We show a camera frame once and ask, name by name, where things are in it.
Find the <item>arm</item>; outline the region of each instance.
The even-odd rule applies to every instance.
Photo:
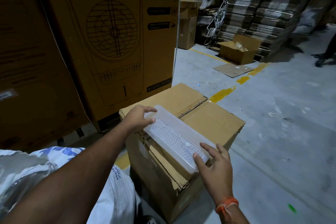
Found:
[[[193,155],[205,188],[208,190],[216,206],[218,206],[225,198],[233,197],[233,174],[230,155],[227,150],[219,144],[217,144],[219,152],[208,144],[200,143],[200,145],[211,157],[215,158],[212,167],[207,167],[201,157],[195,153]],[[219,213],[219,218],[223,224],[249,224],[238,205],[231,205],[227,210],[231,215],[231,220],[229,220],[228,217],[225,217],[223,213]]]
[[[3,224],[86,223],[126,138],[155,119],[153,107],[137,105],[91,147],[43,179],[4,219]]]

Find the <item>tangled white cables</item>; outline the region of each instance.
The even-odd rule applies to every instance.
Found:
[[[225,14],[226,14],[226,7],[228,6],[228,1],[223,0],[223,3],[219,8],[212,9],[208,11],[209,15],[215,14],[211,23],[207,26],[207,39],[204,41],[204,45],[214,46],[217,41],[217,36],[221,30],[221,26],[223,24]]]

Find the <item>green object on floor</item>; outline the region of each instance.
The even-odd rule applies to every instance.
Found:
[[[296,209],[291,204],[288,204],[288,208],[291,209],[293,213],[296,213]]]

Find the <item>white plastic panel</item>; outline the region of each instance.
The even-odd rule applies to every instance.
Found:
[[[189,173],[198,172],[193,154],[196,152],[200,155],[204,163],[210,157],[207,151],[200,146],[200,142],[207,143],[214,148],[216,146],[162,106],[154,107],[157,112],[145,113],[145,118],[155,118],[156,122],[147,126],[144,131]]]

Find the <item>air cooler illustration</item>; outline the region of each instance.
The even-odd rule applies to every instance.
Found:
[[[68,0],[83,52],[107,105],[144,88],[141,0]]]

